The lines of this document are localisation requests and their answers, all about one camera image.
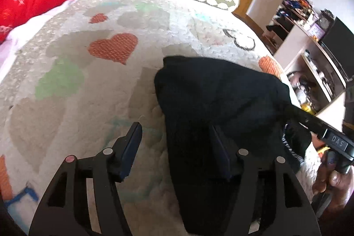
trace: black cloth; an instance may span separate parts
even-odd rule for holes
[[[155,76],[155,90],[165,114],[170,174],[189,233],[223,233],[239,184],[237,177],[220,178],[210,125],[220,125],[226,137],[254,156],[268,161],[283,156],[298,171],[298,160],[282,142],[289,88],[275,76],[225,60],[169,56]],[[311,137],[305,139],[294,145],[302,157]]]
[[[275,34],[278,35],[282,41],[284,41],[288,36],[288,33],[284,29],[282,29],[279,25],[267,25],[266,28],[268,31],[275,32]]]
[[[286,20],[285,17],[277,18],[277,22],[282,25],[287,31],[291,31],[294,27],[294,24],[290,21]]]

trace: screw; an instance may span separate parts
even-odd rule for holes
[[[112,154],[112,152],[113,152],[113,149],[112,148],[105,148],[104,150],[103,150],[103,154],[104,155],[110,155],[110,154]]]
[[[244,148],[241,148],[241,149],[239,149],[239,154],[243,155],[243,156],[246,156],[246,155],[248,155],[248,150],[244,149]]]
[[[279,163],[285,163],[285,158],[284,158],[284,157],[281,157],[281,156],[278,156],[278,157],[277,157],[277,161],[278,161]]]
[[[66,158],[65,158],[65,161],[67,162],[67,163],[71,163],[71,162],[73,162],[75,160],[75,156],[74,155],[69,155],[69,156],[67,156]]]

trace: orange flower print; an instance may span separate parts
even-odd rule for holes
[[[11,16],[11,10],[6,8],[2,11],[2,18],[8,19]]]

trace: bedspread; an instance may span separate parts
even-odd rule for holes
[[[258,71],[274,60],[230,12],[192,0],[75,2],[18,52],[0,85],[4,199],[26,187],[40,198],[67,155],[93,156],[139,121],[143,140],[130,176],[117,185],[128,224],[133,235],[186,235],[153,83],[168,55],[226,59]],[[289,85],[282,71],[279,77]],[[309,197],[318,165],[311,145],[299,173]],[[98,231],[92,189],[88,199]],[[24,193],[9,212],[27,232],[36,207],[33,193]]]

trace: black monitor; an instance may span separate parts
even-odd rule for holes
[[[354,34],[339,18],[336,18],[321,41],[346,79],[351,79],[354,75]]]

